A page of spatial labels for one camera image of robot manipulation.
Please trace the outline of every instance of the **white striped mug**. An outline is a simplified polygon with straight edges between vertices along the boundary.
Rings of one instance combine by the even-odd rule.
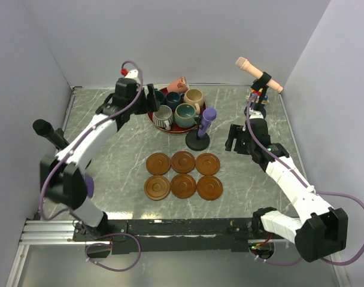
[[[156,126],[165,130],[171,129],[171,124],[174,121],[174,116],[170,107],[161,105],[157,112],[153,113],[153,122]]]

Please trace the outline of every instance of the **cup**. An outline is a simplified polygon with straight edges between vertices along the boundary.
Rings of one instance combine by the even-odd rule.
[[[183,102],[189,103],[194,106],[196,109],[196,113],[199,115],[201,113],[201,107],[203,107],[205,103],[204,94],[196,88],[191,88],[190,90],[185,92]]]
[[[156,94],[156,98],[157,98],[158,102],[161,105],[166,104],[166,97],[165,97],[164,93],[162,93],[161,91],[155,91],[155,94]]]
[[[176,91],[171,91],[166,95],[166,104],[171,109],[176,109],[182,103],[182,97]]]
[[[196,124],[195,117],[196,109],[189,103],[182,103],[177,106],[177,109],[175,109],[174,112],[175,123],[183,128],[194,126]]]
[[[162,105],[157,112],[153,113],[154,124],[163,129],[170,130],[173,120],[172,110],[168,106]]]
[[[168,87],[168,92],[176,91],[177,93],[184,93],[189,89],[189,85],[187,84],[184,77],[176,79],[172,82]]]

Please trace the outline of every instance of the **purple handle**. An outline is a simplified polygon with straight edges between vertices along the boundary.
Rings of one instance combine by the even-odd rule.
[[[198,137],[201,138],[206,134],[207,129],[211,125],[211,122],[214,121],[217,117],[217,110],[214,109],[212,106],[204,110],[202,114],[202,121],[199,125],[198,129]]]

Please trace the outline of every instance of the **white wall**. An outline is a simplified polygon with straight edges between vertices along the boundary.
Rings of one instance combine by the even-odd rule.
[[[0,286],[26,217],[38,208],[40,158],[53,148],[32,123],[61,124],[69,85],[20,0],[0,0]]]
[[[239,56],[284,84],[329,0],[22,0],[71,86],[114,86],[122,61],[147,83],[251,84]]]
[[[319,190],[364,201],[364,0],[332,0],[284,88],[299,151]],[[364,241],[364,213],[347,199],[327,197],[349,215],[351,258]],[[347,268],[364,286],[364,255]]]

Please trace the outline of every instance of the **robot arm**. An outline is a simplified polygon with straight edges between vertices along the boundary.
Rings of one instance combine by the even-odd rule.
[[[142,89],[138,100],[131,108],[115,118],[108,119],[110,115],[127,107],[133,101],[138,93],[138,81],[137,70],[131,70],[124,78],[120,78],[116,82],[114,93],[105,99],[104,103],[96,110],[91,122],[77,138],[60,150],[55,157],[45,156],[40,162],[41,186],[43,186],[55,165],[64,161],[57,174],[52,177],[45,196],[55,203],[67,205],[73,215],[94,228],[95,232],[100,235],[106,232],[107,215],[98,209],[87,196],[88,186],[85,183],[84,173],[101,146],[129,121],[132,114],[146,114],[159,109],[160,103],[155,97],[154,87],[149,84],[147,85],[147,96]],[[104,123],[97,126],[96,124],[101,121]],[[75,149],[74,147],[81,138],[83,140]]]
[[[264,111],[251,110],[250,127],[256,139],[279,160],[258,146],[246,124],[230,126],[226,150],[231,151],[236,139],[234,151],[251,155],[253,161],[280,186],[299,217],[283,215],[273,207],[259,209],[253,214],[253,231],[268,231],[293,242],[308,262],[343,250],[347,239],[347,214],[341,208],[335,210],[317,195],[284,147],[271,143],[263,114]]]

